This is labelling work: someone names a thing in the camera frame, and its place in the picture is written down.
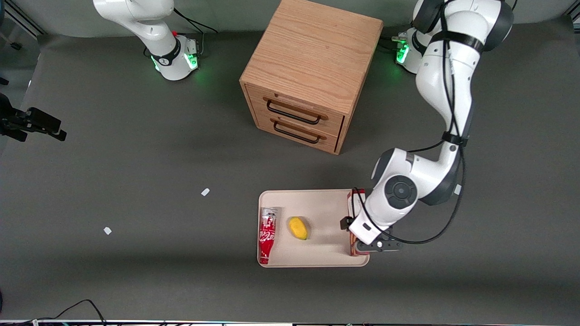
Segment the black strap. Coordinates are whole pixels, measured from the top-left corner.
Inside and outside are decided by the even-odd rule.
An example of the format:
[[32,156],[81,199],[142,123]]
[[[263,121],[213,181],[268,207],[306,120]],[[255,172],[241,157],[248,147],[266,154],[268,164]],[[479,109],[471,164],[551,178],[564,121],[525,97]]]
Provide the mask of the black strap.
[[153,59],[155,59],[155,61],[159,62],[160,65],[171,66],[173,60],[177,58],[177,56],[179,55],[179,52],[181,52],[181,42],[179,42],[179,40],[176,38],[175,47],[171,52],[167,53],[164,56],[156,56],[154,54],[151,54],[151,56],[153,57]]
[[467,34],[457,33],[457,32],[452,32],[452,31],[441,31],[441,32],[433,35],[429,44],[431,44],[433,42],[441,41],[441,40],[453,41],[453,42],[465,44],[465,45],[473,48],[475,51],[478,51],[479,53],[481,53],[483,51],[483,47],[484,47],[484,44],[481,43],[477,38],[469,36]]
[[443,133],[443,136],[441,136],[441,139],[445,140],[448,143],[452,143],[452,144],[455,144],[457,146],[465,147],[467,145],[467,140],[469,138],[461,137],[461,136],[457,136],[457,135],[452,135],[451,133],[446,131]]
[[417,39],[417,32],[415,31],[413,33],[413,36],[411,37],[411,43],[413,44],[413,47],[421,52],[421,55],[425,55],[425,51],[427,51],[427,46],[422,45],[419,40]]

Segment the yellow mango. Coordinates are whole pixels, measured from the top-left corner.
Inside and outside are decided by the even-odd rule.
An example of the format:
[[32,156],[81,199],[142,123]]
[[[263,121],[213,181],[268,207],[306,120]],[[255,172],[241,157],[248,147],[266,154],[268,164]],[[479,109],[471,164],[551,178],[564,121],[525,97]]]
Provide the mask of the yellow mango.
[[298,216],[290,218],[290,220],[288,221],[288,227],[290,228],[290,232],[292,232],[292,234],[296,238],[300,240],[306,240],[306,238],[308,237],[306,225]]

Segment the white tray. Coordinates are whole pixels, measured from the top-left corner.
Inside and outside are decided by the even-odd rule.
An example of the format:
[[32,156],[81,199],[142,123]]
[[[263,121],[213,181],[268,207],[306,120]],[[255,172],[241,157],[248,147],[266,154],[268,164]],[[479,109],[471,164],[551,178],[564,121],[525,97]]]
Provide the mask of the white tray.
[[[340,229],[348,215],[347,195],[339,190],[265,191],[258,203],[258,229],[262,207],[278,208],[276,235],[270,259],[263,267],[362,267],[369,255],[350,256],[349,232]],[[295,238],[288,220],[300,216],[308,229],[308,239]],[[259,243],[256,240],[259,261]]]

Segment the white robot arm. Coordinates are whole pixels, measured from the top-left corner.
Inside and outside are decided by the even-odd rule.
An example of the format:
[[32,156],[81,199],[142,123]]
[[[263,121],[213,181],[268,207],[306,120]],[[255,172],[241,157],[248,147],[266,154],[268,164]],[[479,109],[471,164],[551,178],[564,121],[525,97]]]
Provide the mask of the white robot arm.
[[93,0],[105,19],[137,35],[151,52],[156,69],[168,80],[183,79],[198,67],[197,44],[174,36],[161,19],[173,12],[173,0]]
[[[501,0],[419,0],[413,18],[411,44],[396,39],[404,45],[396,62],[408,70],[416,67],[419,93],[441,114],[447,128],[437,161],[399,148],[382,154],[371,176],[375,187],[365,209],[349,226],[367,245],[417,201],[438,205],[451,197],[469,137],[473,72],[481,52],[499,45],[513,23],[511,8]],[[416,40],[426,42],[425,48],[417,49]]]

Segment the red can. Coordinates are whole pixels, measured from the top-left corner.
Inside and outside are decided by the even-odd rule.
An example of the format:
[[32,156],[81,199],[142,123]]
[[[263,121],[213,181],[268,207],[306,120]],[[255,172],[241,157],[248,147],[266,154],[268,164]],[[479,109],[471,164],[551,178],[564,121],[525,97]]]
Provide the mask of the red can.
[[267,265],[270,259],[270,251],[274,245],[276,235],[276,213],[273,207],[262,208],[262,219],[260,220],[260,264]]

